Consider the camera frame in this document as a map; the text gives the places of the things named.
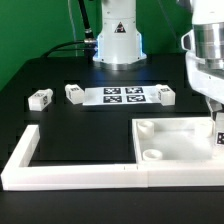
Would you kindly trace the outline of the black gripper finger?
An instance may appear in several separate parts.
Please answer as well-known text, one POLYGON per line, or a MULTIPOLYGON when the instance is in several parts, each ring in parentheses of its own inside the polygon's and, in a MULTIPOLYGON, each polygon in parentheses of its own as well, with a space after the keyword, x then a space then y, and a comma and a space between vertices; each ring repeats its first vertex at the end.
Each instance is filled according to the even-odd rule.
POLYGON ((222 104, 220 102, 217 102, 216 100, 214 100, 212 98, 209 98, 209 97, 206 97, 205 101, 206 101, 206 104, 207 104, 208 109, 210 111, 211 118, 213 120, 216 120, 217 113, 220 112, 223 109, 222 104))

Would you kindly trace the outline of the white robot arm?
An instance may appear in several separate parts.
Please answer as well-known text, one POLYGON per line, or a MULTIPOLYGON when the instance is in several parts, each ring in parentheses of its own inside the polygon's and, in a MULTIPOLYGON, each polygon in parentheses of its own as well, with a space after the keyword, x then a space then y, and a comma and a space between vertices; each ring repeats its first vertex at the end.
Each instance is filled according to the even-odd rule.
MULTIPOLYGON (((206 97, 211 117, 224 121, 224 0, 176 0, 192 13, 192 29, 182 36, 191 88, 206 97)), ((128 69, 146 59, 136 29, 136 0, 101 0, 102 31, 94 64, 128 69)))

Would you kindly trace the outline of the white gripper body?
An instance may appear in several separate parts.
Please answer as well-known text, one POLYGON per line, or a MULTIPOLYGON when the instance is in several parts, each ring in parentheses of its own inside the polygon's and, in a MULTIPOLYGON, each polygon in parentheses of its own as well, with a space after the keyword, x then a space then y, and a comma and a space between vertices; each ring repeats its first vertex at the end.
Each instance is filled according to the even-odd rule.
POLYGON ((224 71, 207 69, 205 60, 196 57, 192 30, 182 36, 181 46, 186 51, 186 70, 191 88, 224 104, 224 71))

